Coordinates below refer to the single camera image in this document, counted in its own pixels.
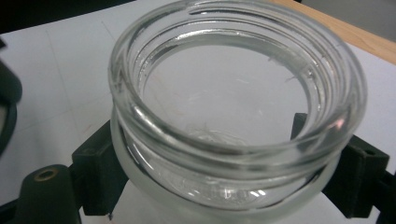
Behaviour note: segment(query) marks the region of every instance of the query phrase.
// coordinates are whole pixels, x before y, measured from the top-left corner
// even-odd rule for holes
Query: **wooden edge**
[[[284,7],[294,9],[304,13],[306,16],[322,23],[347,43],[363,49],[375,56],[396,64],[396,43],[387,40],[378,35],[373,35],[356,26],[344,21],[337,20],[334,17],[326,15],[311,7],[304,6],[293,0],[269,0],[270,2],[279,4]]]

